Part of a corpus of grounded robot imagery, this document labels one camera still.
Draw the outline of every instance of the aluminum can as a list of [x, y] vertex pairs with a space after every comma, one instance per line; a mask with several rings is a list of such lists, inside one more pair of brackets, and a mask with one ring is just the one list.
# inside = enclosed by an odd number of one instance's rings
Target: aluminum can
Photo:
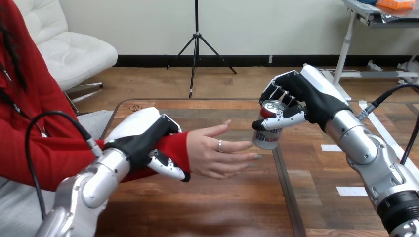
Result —
[[[287, 109], [288, 106], [277, 100], [265, 100], [260, 106], [259, 118], [267, 119], [272, 115], [278, 115], [281, 111]], [[253, 133], [253, 143], [263, 150], [272, 150], [278, 146], [278, 140], [281, 136], [283, 128], [270, 131], [255, 131]]]

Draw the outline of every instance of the gray pants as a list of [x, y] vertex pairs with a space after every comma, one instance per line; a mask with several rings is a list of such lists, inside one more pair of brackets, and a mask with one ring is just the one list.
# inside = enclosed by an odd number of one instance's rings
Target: gray pants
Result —
[[[98, 139], [111, 115], [112, 111], [98, 111], [78, 119], [92, 137]], [[54, 204], [54, 194], [42, 191], [47, 213]], [[0, 236], [33, 237], [41, 222], [35, 188], [0, 177]]]

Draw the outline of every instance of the white chair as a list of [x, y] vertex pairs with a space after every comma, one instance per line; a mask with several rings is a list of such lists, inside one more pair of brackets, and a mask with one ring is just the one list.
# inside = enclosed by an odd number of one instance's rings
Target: white chair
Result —
[[[58, 0], [14, 2], [49, 72], [66, 95], [93, 87], [102, 88], [102, 83], [78, 85], [116, 63], [118, 53], [114, 47], [92, 36], [68, 32], [67, 21]], [[77, 112], [73, 102], [69, 101]]]

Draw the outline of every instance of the black tripod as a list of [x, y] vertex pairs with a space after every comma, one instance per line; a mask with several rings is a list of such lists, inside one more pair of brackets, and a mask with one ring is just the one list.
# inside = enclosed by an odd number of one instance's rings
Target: black tripod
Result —
[[194, 85], [194, 75], [195, 75], [195, 71], [196, 71], [196, 67], [197, 67], [197, 61], [198, 61], [198, 56], [199, 56], [199, 39], [202, 39], [202, 41], [208, 45], [208, 47], [220, 58], [220, 60], [224, 63], [224, 65], [228, 68], [230, 68], [234, 74], [237, 74], [237, 72], [230, 67], [227, 62], [225, 62], [225, 60], [221, 57], [221, 55], [219, 55], [217, 53], [217, 51], [211, 47], [211, 45], [204, 39], [204, 37], [202, 37], [201, 33], [199, 33], [199, 29], [198, 29], [198, 0], [195, 0], [195, 31], [196, 33], [192, 36], [192, 39], [186, 44], [186, 46], [181, 50], [181, 52], [176, 56], [173, 65], [177, 62], [177, 59], [179, 57], [179, 55], [181, 55], [183, 53], [183, 51], [185, 51], [185, 49], [189, 46], [189, 44], [195, 39], [195, 49], [194, 49], [194, 64], [192, 66], [192, 77], [191, 77], [191, 90], [189, 91], [189, 98], [192, 98], [192, 87]]

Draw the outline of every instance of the orange box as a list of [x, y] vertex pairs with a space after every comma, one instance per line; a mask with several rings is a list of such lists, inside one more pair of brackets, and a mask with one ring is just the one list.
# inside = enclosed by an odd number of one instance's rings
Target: orange box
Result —
[[392, 9], [413, 9], [416, 0], [378, 0], [378, 5]]

